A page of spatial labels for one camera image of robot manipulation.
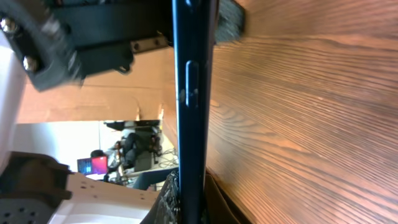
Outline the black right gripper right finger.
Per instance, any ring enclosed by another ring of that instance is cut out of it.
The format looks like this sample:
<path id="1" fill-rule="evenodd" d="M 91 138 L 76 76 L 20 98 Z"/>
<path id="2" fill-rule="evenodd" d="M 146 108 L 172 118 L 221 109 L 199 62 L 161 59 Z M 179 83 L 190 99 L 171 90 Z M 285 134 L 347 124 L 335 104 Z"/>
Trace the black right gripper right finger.
<path id="1" fill-rule="evenodd" d="M 210 174 L 205 176 L 205 198 L 208 223 L 251 224 L 238 206 L 219 188 Z"/>

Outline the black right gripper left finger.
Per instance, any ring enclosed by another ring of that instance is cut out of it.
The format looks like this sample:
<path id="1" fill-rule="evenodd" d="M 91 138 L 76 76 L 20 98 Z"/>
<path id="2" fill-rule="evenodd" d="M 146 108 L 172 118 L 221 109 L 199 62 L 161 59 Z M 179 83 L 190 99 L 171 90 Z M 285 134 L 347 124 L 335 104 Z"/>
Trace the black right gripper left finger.
<path id="1" fill-rule="evenodd" d="M 155 203 L 141 224 L 178 224 L 180 223 L 179 175 L 173 170 L 165 179 Z"/>

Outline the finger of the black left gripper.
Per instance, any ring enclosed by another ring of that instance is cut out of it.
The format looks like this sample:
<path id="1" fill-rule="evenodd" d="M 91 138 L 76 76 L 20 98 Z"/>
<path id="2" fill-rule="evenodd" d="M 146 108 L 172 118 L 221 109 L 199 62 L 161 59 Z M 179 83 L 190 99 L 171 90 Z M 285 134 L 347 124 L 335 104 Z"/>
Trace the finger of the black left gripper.
<path id="1" fill-rule="evenodd" d="M 220 0 L 215 42 L 239 40 L 244 32 L 245 10 L 234 0 Z"/>

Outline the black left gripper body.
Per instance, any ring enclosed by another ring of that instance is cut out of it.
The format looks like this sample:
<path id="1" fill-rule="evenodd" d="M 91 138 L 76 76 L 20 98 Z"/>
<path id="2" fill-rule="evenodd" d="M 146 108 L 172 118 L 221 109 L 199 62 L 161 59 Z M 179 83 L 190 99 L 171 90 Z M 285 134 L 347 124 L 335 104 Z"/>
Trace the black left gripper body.
<path id="1" fill-rule="evenodd" d="M 168 47 L 172 3 L 159 0 L 1 0 L 1 31 L 39 91 L 115 70 Z"/>

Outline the Galaxy S24 smartphone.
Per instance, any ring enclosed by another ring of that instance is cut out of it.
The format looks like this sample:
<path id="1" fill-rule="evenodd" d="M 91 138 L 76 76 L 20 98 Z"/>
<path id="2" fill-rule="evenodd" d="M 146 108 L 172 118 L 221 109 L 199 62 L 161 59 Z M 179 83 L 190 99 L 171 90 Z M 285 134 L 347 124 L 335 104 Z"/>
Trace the Galaxy S24 smartphone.
<path id="1" fill-rule="evenodd" d="M 219 2 L 173 0 L 175 94 L 182 223 L 201 223 L 211 71 Z"/>

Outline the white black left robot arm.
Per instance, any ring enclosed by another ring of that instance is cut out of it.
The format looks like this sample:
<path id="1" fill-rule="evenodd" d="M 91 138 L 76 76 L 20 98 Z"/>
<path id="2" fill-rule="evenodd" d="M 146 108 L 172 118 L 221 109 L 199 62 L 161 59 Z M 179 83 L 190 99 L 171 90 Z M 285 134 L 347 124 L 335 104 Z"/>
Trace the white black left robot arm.
<path id="1" fill-rule="evenodd" d="M 236 1 L 1 0 L 1 33 L 39 91 L 109 70 L 128 73 L 134 55 L 173 47 L 180 163 L 155 198 L 95 181 L 44 154 L 13 151 L 24 83 L 1 78 L 2 223 L 247 223 L 205 168 L 213 49 L 237 40 Z"/>

